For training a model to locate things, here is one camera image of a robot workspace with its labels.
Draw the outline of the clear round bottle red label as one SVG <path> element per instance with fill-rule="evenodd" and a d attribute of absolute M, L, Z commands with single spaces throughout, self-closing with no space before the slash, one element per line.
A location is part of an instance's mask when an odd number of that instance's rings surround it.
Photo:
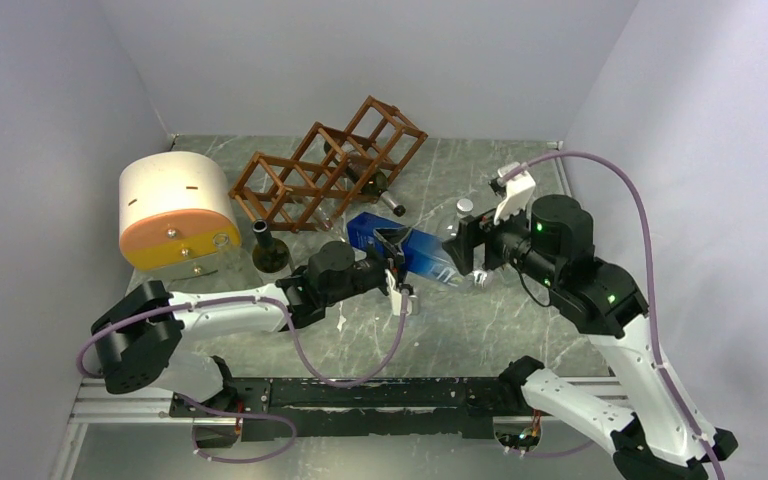
<path fill-rule="evenodd" d="M 469 198 L 458 199 L 457 202 L 442 213 L 435 221 L 433 234 L 441 241 L 447 241 L 457 236 L 460 221 L 472 214 L 474 203 Z"/>

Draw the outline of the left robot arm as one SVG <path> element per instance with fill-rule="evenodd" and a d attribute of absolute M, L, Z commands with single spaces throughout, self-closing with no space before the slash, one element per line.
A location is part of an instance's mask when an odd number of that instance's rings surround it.
<path fill-rule="evenodd" d="M 393 314 L 406 317 L 416 304 L 404 281 L 403 243 L 411 232 L 375 229 L 362 259 L 350 244 L 328 242 L 289 276 L 254 289 L 186 293 L 146 281 L 93 323 L 84 347 L 95 350 L 97 376 L 110 394 L 162 388 L 224 415 L 237 400 L 227 365 L 190 351 L 189 343 L 242 332 L 294 333 L 324 319 L 327 308 L 371 290 L 389 298 Z"/>

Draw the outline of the cream orange cylindrical box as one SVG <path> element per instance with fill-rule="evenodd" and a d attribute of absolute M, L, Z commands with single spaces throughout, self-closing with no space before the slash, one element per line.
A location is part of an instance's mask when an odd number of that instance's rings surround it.
<path fill-rule="evenodd" d="M 119 248 L 136 271 L 163 281 L 194 278 L 218 268 L 216 236 L 235 247 L 241 234 L 228 180 L 205 155 L 153 154 L 119 177 Z"/>

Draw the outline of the dark wine bottle left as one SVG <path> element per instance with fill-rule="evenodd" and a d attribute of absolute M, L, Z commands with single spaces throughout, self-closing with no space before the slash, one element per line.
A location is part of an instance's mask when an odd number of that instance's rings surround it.
<path fill-rule="evenodd" d="M 252 224 L 256 244 L 252 250 L 253 265 L 262 273 L 277 274 L 292 269 L 292 257 L 287 244 L 273 236 L 265 220 Z"/>

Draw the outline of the clear glass bottle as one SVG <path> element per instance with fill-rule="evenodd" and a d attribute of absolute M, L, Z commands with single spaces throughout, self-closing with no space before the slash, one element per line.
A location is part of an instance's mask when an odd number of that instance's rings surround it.
<path fill-rule="evenodd" d="M 266 284 L 253 264 L 251 254 L 235 244 L 228 233 L 217 233 L 212 241 L 218 273 L 229 290 L 250 290 Z"/>

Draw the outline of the blue square bottle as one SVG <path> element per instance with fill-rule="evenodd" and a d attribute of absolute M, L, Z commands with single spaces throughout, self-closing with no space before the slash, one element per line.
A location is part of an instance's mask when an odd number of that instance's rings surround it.
<path fill-rule="evenodd" d="M 381 247 L 373 238 L 373 230 L 402 226 L 406 225 L 369 212 L 363 212 L 348 221 L 347 235 L 349 243 L 353 247 L 364 250 L 372 243 L 382 253 Z M 461 275 L 448 254 L 443 250 L 442 242 L 436 236 L 412 229 L 413 233 L 404 244 L 405 267 L 409 272 L 458 290 L 484 289 L 491 285 L 494 279 L 492 272 L 476 269 L 471 273 Z"/>

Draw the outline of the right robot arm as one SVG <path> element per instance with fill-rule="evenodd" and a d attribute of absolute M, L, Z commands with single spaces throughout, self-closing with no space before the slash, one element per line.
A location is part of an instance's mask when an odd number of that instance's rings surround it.
<path fill-rule="evenodd" d="M 634 278 L 599 259 L 592 216 L 573 198 L 539 198 L 529 213 L 499 220 L 493 212 L 460 220 L 443 244 L 468 272 L 482 247 L 485 266 L 511 267 L 547 289 L 549 304 L 584 335 L 613 370 L 628 399 L 611 404 L 525 356 L 502 373 L 502 406 L 553 416 L 607 452 L 626 479 L 704 479 L 737 448 L 730 431 L 714 427 L 672 378 L 654 338 L 649 306 Z"/>

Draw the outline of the brown wooden wine rack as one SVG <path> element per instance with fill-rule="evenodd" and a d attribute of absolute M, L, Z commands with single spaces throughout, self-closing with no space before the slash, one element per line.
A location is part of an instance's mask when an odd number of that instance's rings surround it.
<path fill-rule="evenodd" d="M 357 203 L 387 198 L 428 134 L 398 107 L 367 97 L 343 128 L 314 123 L 287 157 L 253 154 L 228 196 L 276 231 L 326 230 Z"/>

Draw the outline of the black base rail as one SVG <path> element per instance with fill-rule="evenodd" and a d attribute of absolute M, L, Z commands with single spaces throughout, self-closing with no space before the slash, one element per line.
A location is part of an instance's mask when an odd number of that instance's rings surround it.
<path fill-rule="evenodd" d="M 351 389 L 307 378 L 245 378 L 234 395 L 211 402 L 226 417 L 175 395 L 168 414 L 190 420 L 201 446 L 230 447 L 304 437 L 459 435 L 493 440 L 515 436 L 533 410 L 498 377 L 382 378 Z"/>

